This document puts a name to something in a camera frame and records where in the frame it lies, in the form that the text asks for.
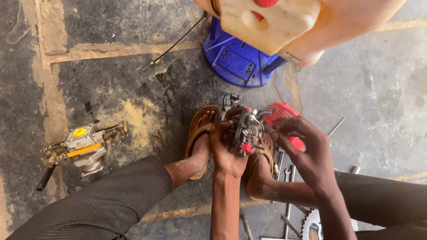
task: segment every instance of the sprocket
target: sprocket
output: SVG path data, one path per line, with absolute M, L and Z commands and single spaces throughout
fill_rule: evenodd
M 319 210 L 317 209 L 312 209 L 308 214 L 308 216 L 306 216 L 304 221 L 302 222 L 302 227 L 301 227 L 302 239 L 310 240 L 310 225 L 312 223 L 319 228 L 317 231 L 317 236 L 319 237 L 319 240 L 322 240 L 323 238 L 320 234 L 320 232 L 322 231 L 322 225 L 320 223 Z M 357 221 L 354 219 L 351 219 L 351 226 L 355 231 L 359 229 L 359 227 L 357 226 Z

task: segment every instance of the small engine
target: small engine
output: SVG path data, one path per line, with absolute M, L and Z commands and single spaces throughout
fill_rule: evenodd
M 128 133 L 128 121 L 100 130 L 88 125 L 71 129 L 67 139 L 62 143 L 49 144 L 41 152 L 41 160 L 49 168 L 37 185 L 36 190 L 42 191 L 49 181 L 55 167 L 60 161 L 73 158 L 73 163 L 82 169 L 81 176 L 87 176 L 104 168 L 104 154 L 107 145 L 115 146 L 125 139 Z
M 226 97 L 230 96 L 230 105 L 225 104 Z M 225 120 L 225 115 L 228 110 L 234 107 L 243 106 L 240 103 L 240 96 L 235 94 L 226 94 L 222 101 L 221 120 Z M 238 152 L 239 156 L 246 156 L 252 151 L 252 148 L 264 149 L 257 145 L 259 132 L 264 136 L 264 116 L 271 115 L 271 111 L 252 109 L 251 113 L 247 113 L 245 109 L 238 115 L 232 116 L 233 126 L 230 129 L 228 138 L 229 152 Z

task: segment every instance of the person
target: person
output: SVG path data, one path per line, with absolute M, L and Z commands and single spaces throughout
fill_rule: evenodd
M 172 189 L 203 175 L 210 152 L 215 163 L 211 239 L 239 238 L 239 188 L 247 166 L 247 191 L 252 198 L 318 208 L 325 239 L 356 239 L 350 215 L 386 227 L 358 234 L 359 239 L 427 236 L 427 186 L 334 173 L 328 137 L 303 117 L 277 119 L 272 136 L 305 183 L 275 181 L 271 179 L 272 139 L 266 135 L 260 141 L 265 150 L 255 150 L 250 156 L 229 153 L 226 140 L 231 122 L 216 123 L 215 109 L 208 106 L 194 116 L 184 160 L 165 165 L 154 157 L 138 160 L 45 207 L 8 240 L 126 239 L 129 228 Z M 226 119 L 241 111 L 233 108 Z M 293 148 L 288 136 L 300 137 L 307 150 L 302 153 Z
M 252 199 L 318 208 L 324 239 L 427 239 L 427 185 L 334 172 L 329 137 L 304 117 L 274 120 L 272 138 L 305 182 L 276 181 L 271 178 L 273 139 L 266 135 L 260 141 L 265 150 L 256 149 L 249 157 L 239 158 L 227 153 L 224 144 L 223 135 L 230 126 L 221 123 L 211 138 L 215 161 L 211 239 L 238 238 L 237 183 L 246 167 L 246 190 Z M 301 138 L 305 152 L 297 150 L 289 136 Z M 350 216 L 385 228 L 355 233 Z

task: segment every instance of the warning label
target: warning label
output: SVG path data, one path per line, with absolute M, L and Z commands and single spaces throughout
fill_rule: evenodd
M 304 62 L 304 60 L 301 60 L 301 59 L 295 57 L 295 55 L 293 55 L 292 53 L 290 53 L 286 50 L 283 53 L 279 54 L 279 56 L 284 58 L 286 61 L 293 63 L 295 65 Z

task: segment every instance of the black handle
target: black handle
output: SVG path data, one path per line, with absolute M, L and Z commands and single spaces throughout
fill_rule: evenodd
M 37 187 L 35 188 L 36 191 L 43 191 L 43 189 L 47 185 L 47 182 L 49 181 L 50 177 L 52 176 L 52 173 L 55 170 L 56 165 L 58 165 L 58 163 L 54 164 L 53 167 L 47 168 L 46 172 L 44 173 L 44 175 L 41 178 L 40 182 L 38 183 Z

